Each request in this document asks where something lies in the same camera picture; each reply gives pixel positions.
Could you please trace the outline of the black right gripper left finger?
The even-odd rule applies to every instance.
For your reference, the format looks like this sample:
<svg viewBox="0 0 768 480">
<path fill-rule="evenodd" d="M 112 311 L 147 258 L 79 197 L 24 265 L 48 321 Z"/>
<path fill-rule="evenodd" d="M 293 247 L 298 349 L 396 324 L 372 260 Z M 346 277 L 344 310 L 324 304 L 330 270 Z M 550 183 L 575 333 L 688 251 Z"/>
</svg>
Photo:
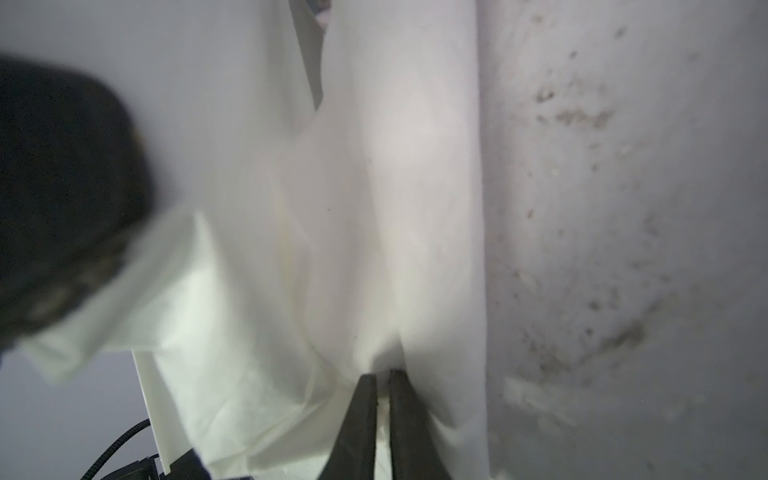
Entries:
<svg viewBox="0 0 768 480">
<path fill-rule="evenodd" d="M 362 375 L 318 480 L 373 480 L 378 392 L 374 374 Z"/>
</svg>

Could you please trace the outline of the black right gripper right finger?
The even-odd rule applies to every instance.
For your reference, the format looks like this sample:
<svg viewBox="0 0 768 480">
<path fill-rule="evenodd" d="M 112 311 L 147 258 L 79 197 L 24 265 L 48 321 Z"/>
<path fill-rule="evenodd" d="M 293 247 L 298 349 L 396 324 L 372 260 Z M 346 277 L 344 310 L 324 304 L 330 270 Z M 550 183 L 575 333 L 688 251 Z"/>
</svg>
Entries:
<svg viewBox="0 0 768 480">
<path fill-rule="evenodd" d="M 392 478 L 450 480 L 430 435 L 426 407 L 403 370 L 392 370 L 389 429 Z"/>
</svg>

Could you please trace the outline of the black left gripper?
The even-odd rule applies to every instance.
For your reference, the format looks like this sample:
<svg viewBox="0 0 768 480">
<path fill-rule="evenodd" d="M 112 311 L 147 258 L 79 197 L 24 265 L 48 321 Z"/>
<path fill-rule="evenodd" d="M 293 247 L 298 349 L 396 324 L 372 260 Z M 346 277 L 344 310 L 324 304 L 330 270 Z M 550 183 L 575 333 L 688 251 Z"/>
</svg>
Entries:
<svg viewBox="0 0 768 480">
<path fill-rule="evenodd" d="M 123 268 L 154 184 L 103 82 L 1 58 L 1 348 L 59 323 Z"/>
</svg>

